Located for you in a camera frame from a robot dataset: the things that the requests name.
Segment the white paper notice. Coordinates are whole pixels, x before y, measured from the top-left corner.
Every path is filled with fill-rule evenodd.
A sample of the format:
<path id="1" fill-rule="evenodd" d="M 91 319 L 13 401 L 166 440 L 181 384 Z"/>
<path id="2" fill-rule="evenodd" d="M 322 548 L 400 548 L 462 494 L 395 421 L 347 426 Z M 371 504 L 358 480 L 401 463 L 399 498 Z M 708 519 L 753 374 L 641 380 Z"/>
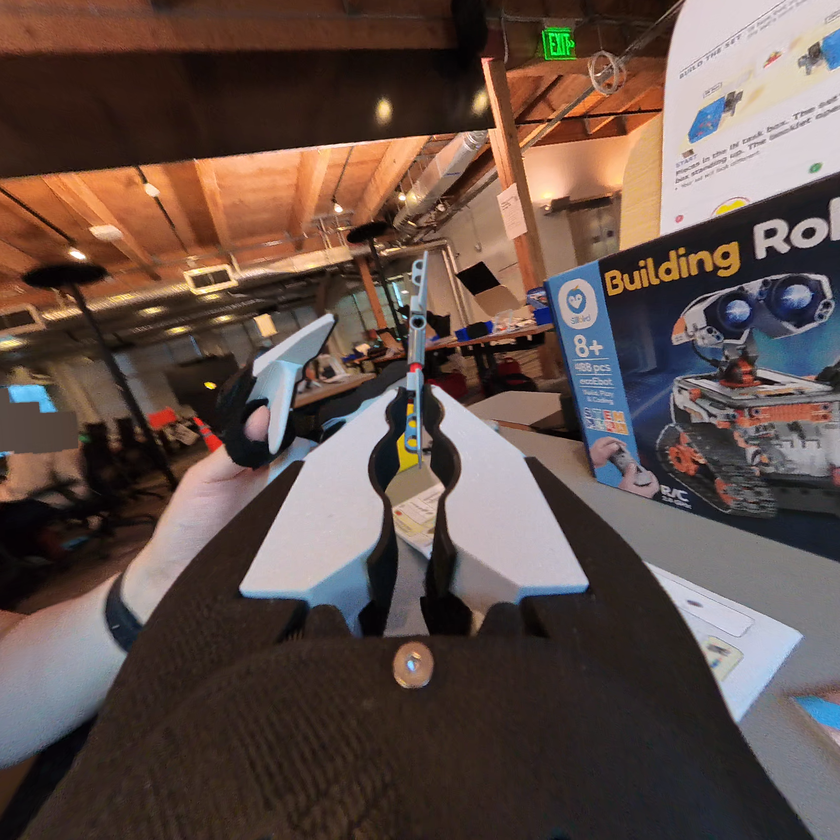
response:
<path id="1" fill-rule="evenodd" d="M 528 232 L 517 184 L 513 183 L 497 196 L 502 224 L 508 240 L 513 241 Z"/>

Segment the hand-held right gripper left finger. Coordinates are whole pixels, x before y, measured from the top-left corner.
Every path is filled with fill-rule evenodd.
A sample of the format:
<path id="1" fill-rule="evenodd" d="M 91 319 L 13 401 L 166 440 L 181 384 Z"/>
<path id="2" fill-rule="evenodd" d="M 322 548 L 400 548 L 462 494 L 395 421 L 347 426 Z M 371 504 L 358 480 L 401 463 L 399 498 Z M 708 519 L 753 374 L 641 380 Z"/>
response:
<path id="1" fill-rule="evenodd" d="M 400 468 L 403 389 L 376 397 L 313 449 L 239 585 L 242 596 L 333 606 L 358 635 L 383 635 L 398 547 L 386 490 Z"/>

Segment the robot kit box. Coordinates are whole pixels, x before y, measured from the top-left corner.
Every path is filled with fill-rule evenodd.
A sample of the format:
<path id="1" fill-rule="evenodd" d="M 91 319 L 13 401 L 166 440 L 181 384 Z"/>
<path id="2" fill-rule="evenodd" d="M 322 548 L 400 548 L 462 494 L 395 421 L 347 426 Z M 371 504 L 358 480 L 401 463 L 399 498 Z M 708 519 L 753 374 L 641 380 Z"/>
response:
<path id="1" fill-rule="evenodd" d="M 598 482 L 838 560 L 837 175 L 543 288 Z"/>

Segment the white printed instruction card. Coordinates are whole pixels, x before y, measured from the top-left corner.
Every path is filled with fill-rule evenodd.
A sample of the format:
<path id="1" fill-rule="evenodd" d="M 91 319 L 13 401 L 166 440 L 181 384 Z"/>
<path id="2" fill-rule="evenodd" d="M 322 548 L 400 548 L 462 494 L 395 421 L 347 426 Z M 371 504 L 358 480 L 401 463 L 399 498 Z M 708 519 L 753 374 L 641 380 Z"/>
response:
<path id="1" fill-rule="evenodd" d="M 682 3 L 662 113 L 661 235 L 838 173 L 839 2 Z"/>

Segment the person's left hand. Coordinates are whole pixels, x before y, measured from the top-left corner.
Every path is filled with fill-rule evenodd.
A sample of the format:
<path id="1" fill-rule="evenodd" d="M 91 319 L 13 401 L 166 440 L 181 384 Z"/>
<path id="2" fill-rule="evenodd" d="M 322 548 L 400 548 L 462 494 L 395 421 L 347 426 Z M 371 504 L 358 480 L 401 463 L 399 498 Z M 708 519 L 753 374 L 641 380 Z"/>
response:
<path id="1" fill-rule="evenodd" d="M 186 471 L 150 540 L 123 573 L 122 602 L 145 624 L 175 580 L 280 472 L 275 458 L 257 469 L 236 464 L 222 446 Z"/>

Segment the silver air duct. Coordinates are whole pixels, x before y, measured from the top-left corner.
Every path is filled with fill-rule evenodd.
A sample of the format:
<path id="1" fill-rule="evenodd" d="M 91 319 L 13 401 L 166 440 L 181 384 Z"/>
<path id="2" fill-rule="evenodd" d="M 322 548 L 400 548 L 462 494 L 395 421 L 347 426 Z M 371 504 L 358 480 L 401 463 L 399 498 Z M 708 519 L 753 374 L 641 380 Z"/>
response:
<path id="1" fill-rule="evenodd" d="M 406 194 L 402 209 L 394 218 L 395 231 L 402 232 L 429 213 L 438 199 L 464 174 L 489 139 L 488 130 L 457 134 L 438 152 Z"/>

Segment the open white instruction booklet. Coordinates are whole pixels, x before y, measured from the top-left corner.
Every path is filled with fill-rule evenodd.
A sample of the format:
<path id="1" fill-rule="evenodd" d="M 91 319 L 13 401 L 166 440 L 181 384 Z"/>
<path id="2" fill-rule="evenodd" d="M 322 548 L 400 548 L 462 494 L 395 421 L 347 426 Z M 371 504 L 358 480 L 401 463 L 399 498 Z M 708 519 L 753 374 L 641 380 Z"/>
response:
<path id="1" fill-rule="evenodd" d="M 430 559 L 439 482 L 413 496 L 397 495 L 393 506 L 397 535 Z M 647 563 L 696 639 L 729 712 L 740 722 L 760 697 L 803 635 L 745 605 Z"/>

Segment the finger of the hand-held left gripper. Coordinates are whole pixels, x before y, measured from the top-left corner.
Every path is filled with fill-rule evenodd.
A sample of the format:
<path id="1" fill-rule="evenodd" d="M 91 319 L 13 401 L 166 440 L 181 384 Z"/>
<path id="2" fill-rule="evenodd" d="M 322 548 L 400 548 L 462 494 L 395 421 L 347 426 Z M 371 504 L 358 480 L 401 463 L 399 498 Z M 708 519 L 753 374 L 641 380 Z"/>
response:
<path id="1" fill-rule="evenodd" d="M 293 397 L 303 369 L 317 357 L 334 329 L 327 313 L 264 352 L 252 364 L 252 397 Z"/>

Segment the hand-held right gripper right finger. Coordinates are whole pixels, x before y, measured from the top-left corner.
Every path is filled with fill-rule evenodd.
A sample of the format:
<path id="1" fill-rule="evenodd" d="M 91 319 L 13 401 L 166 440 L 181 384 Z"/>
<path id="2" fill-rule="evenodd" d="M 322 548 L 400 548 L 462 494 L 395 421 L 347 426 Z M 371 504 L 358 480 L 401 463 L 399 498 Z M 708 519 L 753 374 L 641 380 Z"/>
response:
<path id="1" fill-rule="evenodd" d="M 469 634 L 475 615 L 542 595 L 578 595 L 589 581 L 528 458 L 435 385 L 423 429 L 442 487 L 424 582 L 431 634 Z"/>

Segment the black wristband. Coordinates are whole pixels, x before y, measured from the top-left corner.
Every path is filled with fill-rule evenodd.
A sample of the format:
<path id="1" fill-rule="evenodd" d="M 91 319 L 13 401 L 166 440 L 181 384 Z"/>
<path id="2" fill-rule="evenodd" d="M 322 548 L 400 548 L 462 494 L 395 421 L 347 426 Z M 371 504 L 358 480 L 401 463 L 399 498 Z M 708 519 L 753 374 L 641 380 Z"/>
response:
<path id="1" fill-rule="evenodd" d="M 113 642 L 128 654 L 144 629 L 140 619 L 123 599 L 124 572 L 117 575 L 108 589 L 103 617 Z"/>

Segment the black pole stand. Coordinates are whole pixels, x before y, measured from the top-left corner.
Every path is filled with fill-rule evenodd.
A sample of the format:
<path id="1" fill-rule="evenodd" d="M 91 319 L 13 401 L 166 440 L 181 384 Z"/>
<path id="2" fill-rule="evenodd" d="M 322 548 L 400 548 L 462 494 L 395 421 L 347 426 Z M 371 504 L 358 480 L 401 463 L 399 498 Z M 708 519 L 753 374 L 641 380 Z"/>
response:
<path id="1" fill-rule="evenodd" d="M 376 247 L 376 241 L 379 237 L 383 236 L 384 233 L 389 229 L 389 224 L 382 220 L 374 220 L 357 227 L 353 227 L 351 231 L 347 235 L 347 239 L 349 244 L 351 245 L 359 245 L 365 244 L 368 246 L 370 258 L 373 261 L 373 265 L 377 272 L 377 276 L 381 282 L 381 286 L 385 293 L 385 299 L 388 304 L 388 308 L 392 314 L 392 319 L 395 323 L 395 326 L 399 326 L 399 316 L 396 311 L 395 300 L 392 295 L 392 291 L 389 288 L 387 278 L 385 276 L 385 271 L 382 265 L 382 259 Z"/>
<path id="2" fill-rule="evenodd" d="M 73 262 L 72 264 L 64 262 L 31 269 L 23 274 L 23 282 L 34 289 L 64 291 L 76 302 L 82 318 L 98 343 L 101 357 L 107 365 L 123 401 L 129 408 L 132 419 L 139 426 L 143 434 L 145 447 L 150 458 L 158 471 L 163 475 L 169 488 L 175 490 L 178 481 L 172 473 L 170 462 L 163 448 L 154 437 L 148 419 L 141 411 L 128 380 L 109 348 L 104 332 L 100 329 L 81 290 L 82 287 L 100 282 L 107 274 L 108 272 L 102 266 L 82 263 L 80 261 Z"/>

